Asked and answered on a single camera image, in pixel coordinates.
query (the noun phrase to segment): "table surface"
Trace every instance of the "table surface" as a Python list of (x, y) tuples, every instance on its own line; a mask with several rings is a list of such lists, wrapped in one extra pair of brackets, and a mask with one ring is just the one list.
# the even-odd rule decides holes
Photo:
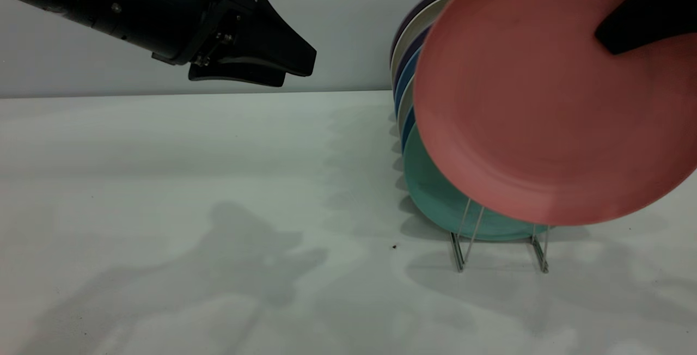
[(694, 353), (696, 195), (458, 274), (387, 91), (2, 100), (0, 353)]

